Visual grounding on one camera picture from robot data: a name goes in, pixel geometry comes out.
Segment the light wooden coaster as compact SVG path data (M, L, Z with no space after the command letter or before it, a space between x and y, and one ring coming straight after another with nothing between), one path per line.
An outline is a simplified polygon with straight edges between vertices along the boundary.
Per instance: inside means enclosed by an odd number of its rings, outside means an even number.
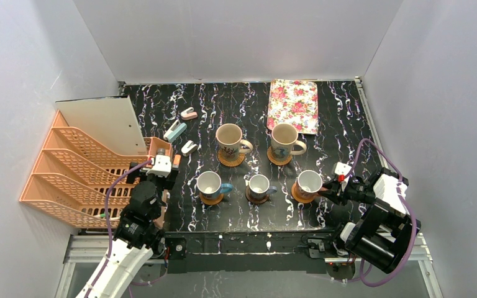
M205 205L217 205L224 198L224 194L218 194L215 198L207 198L203 193L199 193L201 202Z
M291 195L293 199L302 204L311 203L317 196L316 192L305 191L298 182L295 182L291 188Z

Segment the woven rattan coaster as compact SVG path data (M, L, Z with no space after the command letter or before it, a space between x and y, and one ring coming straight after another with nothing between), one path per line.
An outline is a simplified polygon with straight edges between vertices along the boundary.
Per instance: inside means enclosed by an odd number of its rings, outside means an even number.
M239 153L237 155L237 158L234 160L227 160L224 155L224 151L222 149L219 149L217 152L217 159L218 161L227 167L233 168L240 166L240 164L244 161L245 159L245 154L244 153Z
M274 154L274 151L272 150L272 147L269 147L267 149L267 157L269 159L269 161L271 163L273 163L274 165L277 165L277 166L284 166L284 165L287 165L288 163L291 162L293 156L292 155L289 155L287 158L283 159L283 160L278 160L276 157L275 157L275 154Z

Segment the floral tray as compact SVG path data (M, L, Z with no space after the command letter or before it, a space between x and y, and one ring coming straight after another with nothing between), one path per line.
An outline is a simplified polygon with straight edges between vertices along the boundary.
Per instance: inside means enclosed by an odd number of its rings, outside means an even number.
M274 79L270 84L267 128L291 124L299 133L315 135L319 129L318 87L305 80Z

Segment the small grey heart mug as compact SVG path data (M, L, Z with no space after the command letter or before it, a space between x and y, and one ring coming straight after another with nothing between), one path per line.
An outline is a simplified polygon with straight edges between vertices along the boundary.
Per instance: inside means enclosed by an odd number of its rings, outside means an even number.
M262 174L256 174L252 176L249 180L247 188L250 188L257 193L269 195L275 194L278 191L278 188L276 186L272 186L270 184L270 180Z

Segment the pink floral mug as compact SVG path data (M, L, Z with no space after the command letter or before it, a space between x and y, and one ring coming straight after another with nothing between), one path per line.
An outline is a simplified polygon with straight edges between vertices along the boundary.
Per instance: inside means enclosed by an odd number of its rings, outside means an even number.
M318 192L323 188L322 176L313 170L305 170L297 180L297 194L302 201L311 201L319 196Z

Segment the dark walnut wooden coaster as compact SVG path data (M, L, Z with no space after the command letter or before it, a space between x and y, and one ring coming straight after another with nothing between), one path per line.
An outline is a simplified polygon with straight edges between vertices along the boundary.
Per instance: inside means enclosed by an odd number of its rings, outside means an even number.
M246 189L245 195L247 200L252 204L263 204L270 198L269 194L257 193L250 188Z

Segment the tall beige mug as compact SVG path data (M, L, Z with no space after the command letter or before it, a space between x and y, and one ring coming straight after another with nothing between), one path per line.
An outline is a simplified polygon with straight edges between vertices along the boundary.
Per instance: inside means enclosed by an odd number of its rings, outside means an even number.
M302 155L307 151L304 142L298 140L299 132L291 124L280 123L271 130L271 145L275 157L283 160L289 155Z

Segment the blue mug white inside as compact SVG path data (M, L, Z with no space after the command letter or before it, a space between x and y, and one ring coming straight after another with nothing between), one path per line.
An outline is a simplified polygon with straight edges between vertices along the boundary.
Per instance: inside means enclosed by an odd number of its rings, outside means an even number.
M215 198L218 194L227 194L234 190L230 183L223 183L219 174L213 171L205 171L197 178L196 186L199 193L207 198Z

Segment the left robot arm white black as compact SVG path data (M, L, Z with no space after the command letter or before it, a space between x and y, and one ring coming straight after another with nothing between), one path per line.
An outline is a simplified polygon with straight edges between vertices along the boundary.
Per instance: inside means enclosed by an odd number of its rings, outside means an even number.
M132 184L139 180L120 213L117 227L113 229L107 224L107 251L78 297L121 297L140 268L164 243L165 232L156 221L166 206L162 199L164 191L175 185L180 161L180 155L157 154L143 163L132 162L111 184L105 205L119 182Z

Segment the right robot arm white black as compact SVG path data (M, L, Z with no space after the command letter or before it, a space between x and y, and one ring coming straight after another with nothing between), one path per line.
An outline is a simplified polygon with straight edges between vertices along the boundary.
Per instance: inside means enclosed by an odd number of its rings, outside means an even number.
M397 196L399 175L387 168L375 171L366 181L359 176L335 174L323 183L319 195L337 205L362 202L366 211L356 223L348 222L338 232L344 248L384 273L393 272L409 246L412 220L399 210Z

